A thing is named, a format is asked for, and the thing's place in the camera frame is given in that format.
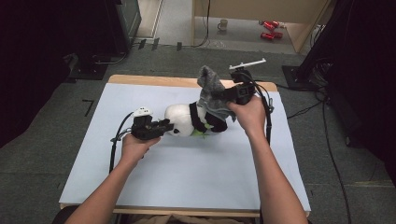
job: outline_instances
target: plush toy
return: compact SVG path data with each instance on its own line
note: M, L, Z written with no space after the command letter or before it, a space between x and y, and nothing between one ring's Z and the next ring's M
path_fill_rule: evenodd
M219 97L225 90L219 76L208 66L200 70L197 83L202 87L198 101L189 105L169 105L164 117L170 119L174 129L169 131L173 136L190 136L194 131L221 133L227 130L226 119L235 113L228 109L227 101Z

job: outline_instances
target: table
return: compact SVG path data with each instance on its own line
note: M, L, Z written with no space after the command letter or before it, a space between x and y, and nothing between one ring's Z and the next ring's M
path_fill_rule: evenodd
M252 21L282 21L287 23L291 43L300 52L305 41L323 15L330 14L331 1L335 0L213 0L210 17ZM193 0L192 31L194 17L206 16L208 0Z
M231 80L222 80L226 87ZM274 83L261 83L274 98L272 147L297 192L304 210L310 207L292 146L283 105ZM105 86L86 133L60 204L82 203L106 178L110 139L120 122L139 106L163 119L165 105L192 103L199 98L196 78L114 75ZM131 172L115 213L215 217L258 217L259 193L248 139L237 122L207 136L174 137L168 133ZM118 144L115 163L120 159Z

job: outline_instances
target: forearm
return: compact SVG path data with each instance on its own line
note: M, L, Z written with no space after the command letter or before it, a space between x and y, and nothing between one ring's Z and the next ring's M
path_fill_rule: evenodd
M132 169L132 165L119 163L105 181L67 219L66 223L108 223Z
M306 223L304 209L280 169L264 133L248 134L259 183L264 223Z

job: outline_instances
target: person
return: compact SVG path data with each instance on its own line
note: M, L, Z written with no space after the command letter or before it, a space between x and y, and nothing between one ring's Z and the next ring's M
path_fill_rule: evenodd
M280 169L263 130L265 111L260 97L246 105L227 106L248 137L262 204L263 223L308 223L304 209L288 179ZM122 188L132 170L160 138L141 141L130 133L122 138L121 158L104 182L66 220L66 223L108 223Z

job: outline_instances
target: hand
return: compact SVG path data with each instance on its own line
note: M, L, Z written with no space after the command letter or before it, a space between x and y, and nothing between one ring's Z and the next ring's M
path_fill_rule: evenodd
M122 154L120 162L125 162L132 167L142 159L149 148L161 140L161 137L143 141L135 138L130 133L127 133L122 138Z
M265 122L265 110L262 106L262 99L257 96L252 96L249 103L246 105L238 105L233 102L227 103L238 118L241 127L245 130L247 135L253 133L263 133Z

